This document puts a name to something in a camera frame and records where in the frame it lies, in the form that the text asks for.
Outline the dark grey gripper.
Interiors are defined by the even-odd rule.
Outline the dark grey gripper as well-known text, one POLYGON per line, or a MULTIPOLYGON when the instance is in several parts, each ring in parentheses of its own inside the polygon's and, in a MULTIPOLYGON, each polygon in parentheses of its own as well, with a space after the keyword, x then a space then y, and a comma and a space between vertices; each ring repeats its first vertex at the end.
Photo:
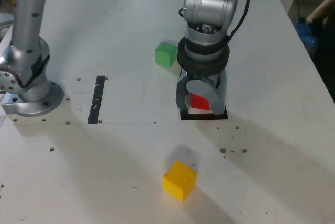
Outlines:
POLYGON ((225 111, 226 98, 226 77, 221 74, 204 76, 200 74, 190 74, 180 77, 176 86, 176 104, 180 112, 189 111, 189 103, 186 97, 189 92, 206 99, 210 104, 210 109, 215 115, 223 114, 225 111))

